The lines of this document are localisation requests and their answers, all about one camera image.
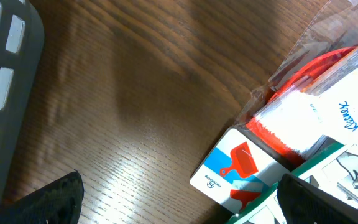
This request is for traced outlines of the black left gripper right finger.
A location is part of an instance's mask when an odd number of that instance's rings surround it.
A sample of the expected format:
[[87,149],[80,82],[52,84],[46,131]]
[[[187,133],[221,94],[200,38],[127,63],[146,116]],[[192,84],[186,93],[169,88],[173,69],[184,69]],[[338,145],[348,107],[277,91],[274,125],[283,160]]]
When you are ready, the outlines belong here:
[[278,183],[277,198],[287,223],[358,224],[358,210],[292,175]]

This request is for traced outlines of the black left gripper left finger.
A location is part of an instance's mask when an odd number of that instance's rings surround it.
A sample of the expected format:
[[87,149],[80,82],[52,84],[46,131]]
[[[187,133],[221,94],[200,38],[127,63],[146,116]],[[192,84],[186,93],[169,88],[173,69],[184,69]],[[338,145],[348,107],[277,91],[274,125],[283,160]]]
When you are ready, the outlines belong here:
[[84,194],[80,173],[71,172],[0,209],[0,223],[77,224]]

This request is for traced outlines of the green packaged item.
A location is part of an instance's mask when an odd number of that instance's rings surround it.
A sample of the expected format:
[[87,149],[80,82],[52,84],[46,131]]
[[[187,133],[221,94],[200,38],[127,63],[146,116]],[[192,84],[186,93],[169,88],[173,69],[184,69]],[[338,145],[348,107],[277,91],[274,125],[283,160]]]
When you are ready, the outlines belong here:
[[[292,174],[358,210],[358,145],[334,143]],[[228,223],[286,223],[277,187],[276,182]]]

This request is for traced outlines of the red packaged item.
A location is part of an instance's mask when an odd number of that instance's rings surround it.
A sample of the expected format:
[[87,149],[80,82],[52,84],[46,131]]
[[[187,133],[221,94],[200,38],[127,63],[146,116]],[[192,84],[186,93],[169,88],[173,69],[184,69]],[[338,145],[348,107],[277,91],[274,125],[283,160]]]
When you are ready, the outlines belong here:
[[254,90],[191,176],[190,184],[235,214],[334,143],[303,92],[358,47],[358,1],[329,1],[268,83]]

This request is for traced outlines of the orange tissue pack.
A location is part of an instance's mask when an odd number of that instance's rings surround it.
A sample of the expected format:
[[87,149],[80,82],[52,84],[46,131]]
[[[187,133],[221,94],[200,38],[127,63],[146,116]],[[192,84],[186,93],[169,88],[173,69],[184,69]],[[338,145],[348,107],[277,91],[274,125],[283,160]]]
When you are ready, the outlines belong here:
[[343,144],[358,144],[358,47],[303,92],[313,97],[325,135]]

